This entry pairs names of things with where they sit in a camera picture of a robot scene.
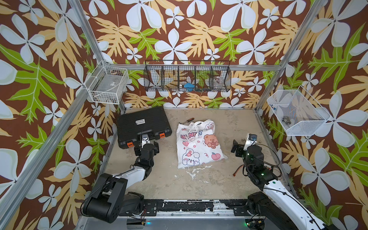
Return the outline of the white cartoon print pouch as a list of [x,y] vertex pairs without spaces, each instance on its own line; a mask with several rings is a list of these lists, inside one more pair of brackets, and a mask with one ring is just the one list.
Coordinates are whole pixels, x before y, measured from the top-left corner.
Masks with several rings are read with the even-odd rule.
[[228,159],[215,135],[215,123],[210,119],[179,124],[176,144],[179,169]]

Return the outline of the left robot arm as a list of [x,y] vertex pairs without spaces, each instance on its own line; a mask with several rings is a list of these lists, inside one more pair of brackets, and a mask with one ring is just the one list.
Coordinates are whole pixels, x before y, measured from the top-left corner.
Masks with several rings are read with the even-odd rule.
[[159,153],[159,144],[146,143],[134,150],[137,158],[129,170],[116,175],[103,173],[99,176],[80,207],[83,216],[112,223],[119,216],[145,214],[144,195],[126,190],[150,175],[154,166],[153,158]]

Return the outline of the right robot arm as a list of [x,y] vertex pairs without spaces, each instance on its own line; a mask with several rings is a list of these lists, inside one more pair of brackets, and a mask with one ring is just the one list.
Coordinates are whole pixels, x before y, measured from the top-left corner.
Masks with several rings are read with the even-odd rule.
[[273,173],[277,166],[264,161],[264,154],[256,141],[239,144],[233,141],[232,153],[242,158],[243,169],[251,182],[260,189],[247,198],[247,211],[264,216],[280,230],[336,230],[302,205]]

